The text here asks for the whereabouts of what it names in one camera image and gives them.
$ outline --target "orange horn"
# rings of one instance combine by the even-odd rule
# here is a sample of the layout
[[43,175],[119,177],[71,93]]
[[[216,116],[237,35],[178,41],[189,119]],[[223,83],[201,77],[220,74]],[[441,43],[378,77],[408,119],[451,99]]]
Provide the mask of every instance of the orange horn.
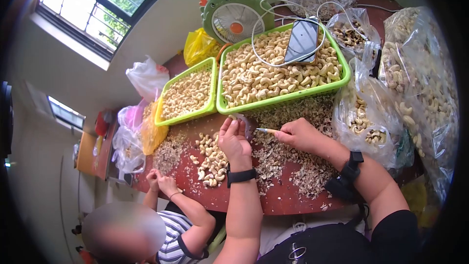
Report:
[[207,4],[207,0],[200,0],[199,5],[205,6]]

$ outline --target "window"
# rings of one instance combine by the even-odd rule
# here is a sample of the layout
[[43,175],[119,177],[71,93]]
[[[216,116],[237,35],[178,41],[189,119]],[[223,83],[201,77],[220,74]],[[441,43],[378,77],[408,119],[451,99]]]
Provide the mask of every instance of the window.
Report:
[[79,114],[70,107],[60,103],[52,97],[48,97],[49,103],[57,121],[62,121],[70,126],[83,129],[83,123],[85,122],[85,116]]
[[103,58],[156,0],[38,0],[37,13]]

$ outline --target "smartphone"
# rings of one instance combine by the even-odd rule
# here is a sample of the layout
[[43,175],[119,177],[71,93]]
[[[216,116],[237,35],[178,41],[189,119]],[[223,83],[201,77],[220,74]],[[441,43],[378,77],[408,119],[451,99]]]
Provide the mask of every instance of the smartphone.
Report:
[[318,45],[318,24],[309,21],[296,20],[293,23],[290,42],[285,53],[285,62],[299,58],[295,63],[310,63],[314,61],[315,53],[307,56]]

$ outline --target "small fan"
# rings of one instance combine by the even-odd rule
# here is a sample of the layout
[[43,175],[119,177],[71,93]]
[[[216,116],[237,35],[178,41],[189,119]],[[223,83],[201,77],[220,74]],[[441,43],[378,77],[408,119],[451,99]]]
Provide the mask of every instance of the small fan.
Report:
[[[202,26],[205,32],[219,43],[238,43],[251,38],[257,20],[264,14],[260,7],[261,0],[200,0]],[[263,2],[265,9],[270,4]],[[266,14],[254,30],[255,34],[275,27],[274,16]]]

